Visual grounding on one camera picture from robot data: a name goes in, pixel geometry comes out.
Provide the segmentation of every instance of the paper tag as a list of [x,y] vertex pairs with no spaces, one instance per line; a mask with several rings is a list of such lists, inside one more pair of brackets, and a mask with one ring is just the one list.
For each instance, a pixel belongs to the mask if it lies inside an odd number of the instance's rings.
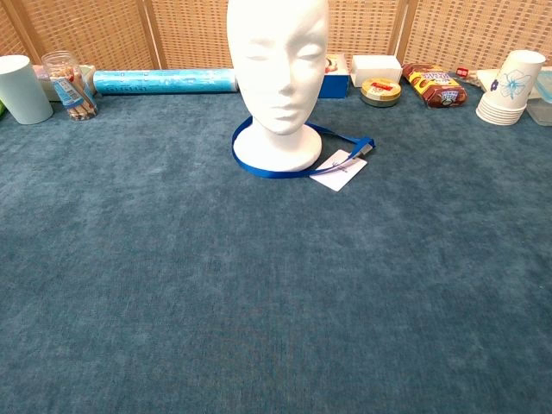
[[[347,159],[349,153],[342,149],[337,150],[335,154],[329,157],[317,170],[330,168]],[[322,185],[326,185],[333,191],[340,191],[359,171],[366,166],[367,162],[355,158],[339,166],[335,171],[326,172],[324,174],[311,175],[310,177],[318,181]]]

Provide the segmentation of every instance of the woven partition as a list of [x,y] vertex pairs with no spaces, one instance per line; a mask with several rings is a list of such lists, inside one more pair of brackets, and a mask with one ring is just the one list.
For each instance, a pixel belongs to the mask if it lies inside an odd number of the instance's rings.
[[8,19],[6,10],[0,5],[0,55],[3,54],[26,54],[25,47],[19,40],[17,32]]
[[[387,53],[399,0],[330,0],[329,50]],[[230,67],[224,0],[152,0],[169,68]]]
[[14,0],[41,42],[41,52],[67,49],[99,69],[151,69],[135,0]]
[[419,0],[404,62],[487,69],[525,48],[550,63],[551,0]]

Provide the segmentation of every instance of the teal fabric surface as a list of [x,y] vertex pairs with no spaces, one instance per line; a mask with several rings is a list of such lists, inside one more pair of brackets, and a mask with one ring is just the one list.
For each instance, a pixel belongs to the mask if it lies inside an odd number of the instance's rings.
[[319,100],[339,193],[243,171],[238,94],[4,115],[0,412],[550,413],[552,129],[467,90]]

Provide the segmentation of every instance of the mannequin head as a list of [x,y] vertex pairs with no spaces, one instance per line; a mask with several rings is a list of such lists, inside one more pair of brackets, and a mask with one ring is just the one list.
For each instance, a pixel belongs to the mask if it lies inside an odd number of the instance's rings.
[[327,0],[229,0],[228,41],[241,95],[276,135],[296,132],[314,108],[328,20]]

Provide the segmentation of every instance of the blue ribbon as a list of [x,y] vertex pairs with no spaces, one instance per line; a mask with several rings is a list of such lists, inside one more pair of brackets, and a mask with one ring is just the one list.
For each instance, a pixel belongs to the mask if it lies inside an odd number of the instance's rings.
[[235,161],[243,168],[244,170],[252,173],[253,175],[256,175],[258,177],[262,177],[263,179],[297,179],[300,177],[309,177],[311,175],[318,175],[323,173],[328,173],[329,171],[333,171],[346,162],[352,160],[353,158],[356,158],[359,155],[366,154],[368,151],[370,151],[372,148],[376,148],[376,144],[373,141],[372,138],[365,136],[364,138],[354,138],[352,136],[346,136],[346,135],[339,135],[336,132],[320,127],[318,125],[315,125],[314,123],[307,122],[306,125],[313,128],[315,131],[318,132],[318,134],[323,135],[332,135],[336,136],[338,138],[342,138],[345,141],[353,142],[354,148],[349,157],[345,159],[343,162],[340,162],[339,164],[336,164],[334,166],[331,166],[329,168],[324,168],[322,170],[303,170],[303,171],[285,171],[285,172],[278,172],[278,171],[270,171],[270,170],[263,170],[261,168],[255,168],[254,166],[250,166],[249,164],[246,164],[242,160],[240,160],[237,156],[237,154],[234,151],[234,142],[237,139],[238,135],[248,126],[251,125],[253,122],[253,117],[250,116],[248,119],[246,119],[234,132],[232,135],[232,155],[234,156]]

